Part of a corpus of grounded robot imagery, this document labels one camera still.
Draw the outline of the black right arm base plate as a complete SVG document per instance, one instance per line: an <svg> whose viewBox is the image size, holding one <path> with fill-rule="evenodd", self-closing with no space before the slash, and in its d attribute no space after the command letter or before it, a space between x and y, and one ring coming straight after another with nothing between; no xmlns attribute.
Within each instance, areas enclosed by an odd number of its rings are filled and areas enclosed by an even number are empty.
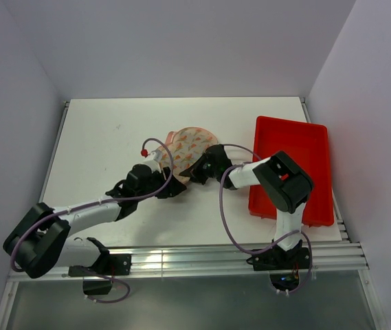
<svg viewBox="0 0 391 330"><path fill-rule="evenodd" d="M309 268L311 257L306 247L295 247L286 252L275 246L266 252L250 256L246 263L254 271L305 270Z"/></svg>

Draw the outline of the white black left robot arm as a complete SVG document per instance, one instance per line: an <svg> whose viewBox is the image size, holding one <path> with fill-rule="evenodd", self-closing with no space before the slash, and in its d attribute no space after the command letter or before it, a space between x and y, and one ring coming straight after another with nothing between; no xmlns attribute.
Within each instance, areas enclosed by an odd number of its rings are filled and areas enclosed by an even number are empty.
<svg viewBox="0 0 391 330"><path fill-rule="evenodd" d="M186 188L169 167L152 170L137 164L102 199L64 208L43 202L32 206L4 241L3 249L10 255L12 269L30 278L39 278L53 267L108 275L115 267L109 249L96 238L83 239L77 234L128 217L145 199L176 197Z"/></svg>

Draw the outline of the pink mesh laundry bag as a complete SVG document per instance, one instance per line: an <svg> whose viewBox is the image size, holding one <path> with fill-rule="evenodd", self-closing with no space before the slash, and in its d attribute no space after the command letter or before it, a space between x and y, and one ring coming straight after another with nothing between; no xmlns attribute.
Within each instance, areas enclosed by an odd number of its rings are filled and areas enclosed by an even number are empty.
<svg viewBox="0 0 391 330"><path fill-rule="evenodd" d="M190 179L180 172L190 168L208 147L218 144L218 139L208 130L192 126L169 132L164 144L173 158L173 175L187 185Z"/></svg>

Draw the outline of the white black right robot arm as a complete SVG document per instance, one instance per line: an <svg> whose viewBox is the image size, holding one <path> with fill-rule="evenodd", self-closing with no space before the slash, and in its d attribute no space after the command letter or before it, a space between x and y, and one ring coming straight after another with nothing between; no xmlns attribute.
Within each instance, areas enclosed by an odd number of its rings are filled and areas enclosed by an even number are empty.
<svg viewBox="0 0 391 330"><path fill-rule="evenodd" d="M230 241L232 236L223 210L223 190L237 190L250 186L262 187L276 208L276 232L273 243L265 249L250 251L238 246L246 254L255 255L273 251L273 261L281 268L289 267L302 249L302 218L306 203L314 188L311 177L284 151L257 162L233 165L225 146L209 147L203 155L180 174L190 181L204 184L215 178L221 185L219 192L220 216Z"/></svg>

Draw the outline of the red plastic tray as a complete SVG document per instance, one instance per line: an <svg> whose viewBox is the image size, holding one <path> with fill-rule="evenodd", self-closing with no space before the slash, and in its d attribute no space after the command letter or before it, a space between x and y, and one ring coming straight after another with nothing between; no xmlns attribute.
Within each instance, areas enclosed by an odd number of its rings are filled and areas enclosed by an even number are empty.
<svg viewBox="0 0 391 330"><path fill-rule="evenodd" d="M254 152L267 158L286 152L313 180L314 189L302 222L311 227L334 224L328 131L323 125L259 116Z"/></svg>

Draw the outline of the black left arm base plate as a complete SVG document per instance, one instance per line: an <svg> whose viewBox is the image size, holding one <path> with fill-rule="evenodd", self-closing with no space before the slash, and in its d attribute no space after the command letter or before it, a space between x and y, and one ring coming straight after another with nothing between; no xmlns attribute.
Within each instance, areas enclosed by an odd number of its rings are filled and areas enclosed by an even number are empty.
<svg viewBox="0 0 391 330"><path fill-rule="evenodd" d="M130 254L107 254L99 257L92 266L71 266L67 274L68 277L83 278L82 291L87 297L102 300L116 289L125 289L124 298L129 295L131 288L120 276L128 276L130 271Z"/></svg>

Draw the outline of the aluminium rail frame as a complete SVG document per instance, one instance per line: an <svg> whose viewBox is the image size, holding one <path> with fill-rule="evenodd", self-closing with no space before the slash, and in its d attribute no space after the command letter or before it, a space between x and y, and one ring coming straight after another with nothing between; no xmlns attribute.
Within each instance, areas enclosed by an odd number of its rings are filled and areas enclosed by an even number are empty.
<svg viewBox="0 0 391 330"><path fill-rule="evenodd" d="M301 97L73 99L66 103L41 199L54 198L54 183L65 152L79 150L77 124L99 122L91 142L115 139L110 122L134 125L152 107L169 118L178 109L201 108L216 130L230 115L232 128L243 127L236 142L250 146L257 115L308 122ZM245 256L227 243L219 221L218 239L203 234L187 245L143 244L114 230L104 233L116 254L133 258L126 280L130 296L115 304L87 301L78 278L56 268L42 278L10 273L0 306L0 329L387 329L360 243L345 229L339 206L329 230L309 230L313 271L296 294L283 297L269 286L268 272L254 272Z"/></svg>

